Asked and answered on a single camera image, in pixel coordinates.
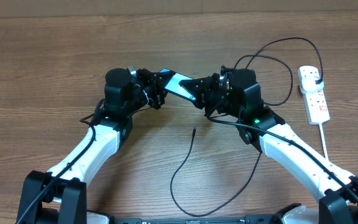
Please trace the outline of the blue screen smartphone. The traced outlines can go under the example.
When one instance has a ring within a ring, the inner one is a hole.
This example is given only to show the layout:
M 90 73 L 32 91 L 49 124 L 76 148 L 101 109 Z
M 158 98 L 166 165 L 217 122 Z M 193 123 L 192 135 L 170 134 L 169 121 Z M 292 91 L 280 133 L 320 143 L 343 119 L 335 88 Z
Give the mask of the blue screen smartphone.
M 171 77 L 170 81 L 165 86 L 165 90 L 185 100 L 194 102 L 196 98 L 180 85 L 182 80 L 192 80 L 192 78 L 174 72 L 174 76 Z

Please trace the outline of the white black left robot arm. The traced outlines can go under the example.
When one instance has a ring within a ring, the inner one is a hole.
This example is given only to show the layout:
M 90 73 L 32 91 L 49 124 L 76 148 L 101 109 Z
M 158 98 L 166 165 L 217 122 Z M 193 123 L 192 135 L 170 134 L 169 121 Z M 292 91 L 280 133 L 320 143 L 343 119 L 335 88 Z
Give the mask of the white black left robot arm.
M 105 76 L 104 98 L 81 119 L 88 132 L 61 162 L 24 180 L 17 223 L 113 223 L 110 215 L 87 209 L 87 188 L 102 165 L 122 147 L 132 116 L 145 106 L 159 109 L 171 87 L 171 70 L 115 68 Z

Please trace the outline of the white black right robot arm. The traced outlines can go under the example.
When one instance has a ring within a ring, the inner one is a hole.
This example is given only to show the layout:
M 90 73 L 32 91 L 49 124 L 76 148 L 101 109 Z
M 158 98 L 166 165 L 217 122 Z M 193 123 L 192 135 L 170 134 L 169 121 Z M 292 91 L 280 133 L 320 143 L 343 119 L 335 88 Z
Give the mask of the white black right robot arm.
M 294 203 L 272 216 L 272 223 L 358 223 L 358 177 L 324 158 L 264 105 L 253 70 L 223 68 L 206 78 L 178 81 L 189 99 L 205 110 L 237 118 L 234 126 L 246 144 L 286 168 L 313 196 L 317 209 Z

